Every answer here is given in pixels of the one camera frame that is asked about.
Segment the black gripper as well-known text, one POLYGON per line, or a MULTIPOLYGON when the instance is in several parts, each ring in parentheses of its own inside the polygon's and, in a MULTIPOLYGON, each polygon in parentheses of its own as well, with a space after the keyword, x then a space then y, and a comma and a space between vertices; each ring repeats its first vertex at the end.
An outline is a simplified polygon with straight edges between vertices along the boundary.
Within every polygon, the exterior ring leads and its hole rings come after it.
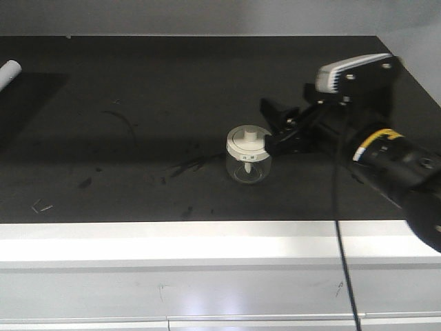
POLYGON ((353 155, 374 132, 379 131, 379 89, 358 89, 343 94, 319 92, 315 85, 304 86, 309 107, 286 106, 268 98, 260 100, 260 113, 272 133, 264 137, 269 155, 306 152, 307 148, 335 154, 338 142, 343 153, 353 155), (291 130, 296 124, 297 130, 291 130))

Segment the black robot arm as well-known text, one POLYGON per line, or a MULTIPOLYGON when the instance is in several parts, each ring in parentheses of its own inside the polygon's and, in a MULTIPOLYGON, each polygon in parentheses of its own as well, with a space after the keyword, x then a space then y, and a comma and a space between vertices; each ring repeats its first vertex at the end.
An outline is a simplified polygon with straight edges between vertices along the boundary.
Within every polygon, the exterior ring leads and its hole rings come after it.
POLYGON ((390 87, 358 94, 328 94, 308 83, 309 107, 288 108, 268 98, 260 113, 271 128, 272 156, 319 150, 359 182, 398 206, 423 243, 440 251, 440 155, 392 129, 390 87))

